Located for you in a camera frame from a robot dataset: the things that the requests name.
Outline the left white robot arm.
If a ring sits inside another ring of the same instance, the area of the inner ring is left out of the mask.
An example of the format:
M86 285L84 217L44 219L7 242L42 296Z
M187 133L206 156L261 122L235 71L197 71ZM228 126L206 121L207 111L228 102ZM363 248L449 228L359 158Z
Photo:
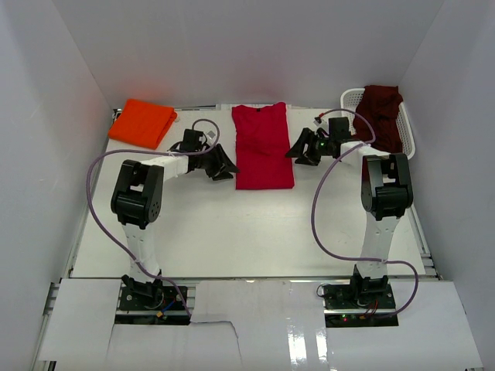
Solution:
M161 269L155 255L152 224L162 208L166 181L193 172L205 171L213 181L232 179L240 169L230 160L212 132L186 129L168 155L145 161L128 159L121 165L111 197L111 211L122 225L131 252L129 274L122 281L131 295L146 308L162 303Z

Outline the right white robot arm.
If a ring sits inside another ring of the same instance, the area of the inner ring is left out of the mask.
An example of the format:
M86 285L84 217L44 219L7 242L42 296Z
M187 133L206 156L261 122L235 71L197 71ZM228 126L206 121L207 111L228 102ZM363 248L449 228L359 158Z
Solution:
M312 201L310 214L313 237L326 254L343 261L353 261L353 275L345 288L332 287L326 296L345 298L358 308L367 308L387 294L389 252L398 222L413 203L413 189L404 153L380 155L368 143L354 141L347 117L331 117L329 130L304 128L295 144L285 154L300 165L316 166L323 156L361 169L360 200L366 212L364 242L359 257L344 257L326 249L316 232L316 203L323 187L321 181Z

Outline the bright red t shirt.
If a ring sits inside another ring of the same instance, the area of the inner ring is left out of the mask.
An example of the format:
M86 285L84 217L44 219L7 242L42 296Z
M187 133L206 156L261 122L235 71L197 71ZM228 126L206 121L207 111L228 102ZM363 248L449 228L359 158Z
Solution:
M295 185L287 107L283 102L265 106L239 105L231 109L236 129L237 190L292 189Z

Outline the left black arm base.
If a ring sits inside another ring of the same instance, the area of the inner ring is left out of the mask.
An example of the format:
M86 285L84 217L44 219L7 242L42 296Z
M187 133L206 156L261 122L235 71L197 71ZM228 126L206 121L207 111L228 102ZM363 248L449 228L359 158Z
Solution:
M190 323L184 305L189 289L179 286L182 297L173 286L155 285L150 294L122 286L114 317L117 325L178 325Z

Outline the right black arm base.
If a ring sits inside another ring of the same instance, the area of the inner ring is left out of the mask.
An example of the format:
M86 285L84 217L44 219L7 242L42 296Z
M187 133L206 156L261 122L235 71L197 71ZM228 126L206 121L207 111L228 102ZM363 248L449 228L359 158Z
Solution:
M349 284L321 284L316 296L323 300L327 328L398 327L391 286L382 294L355 298Z

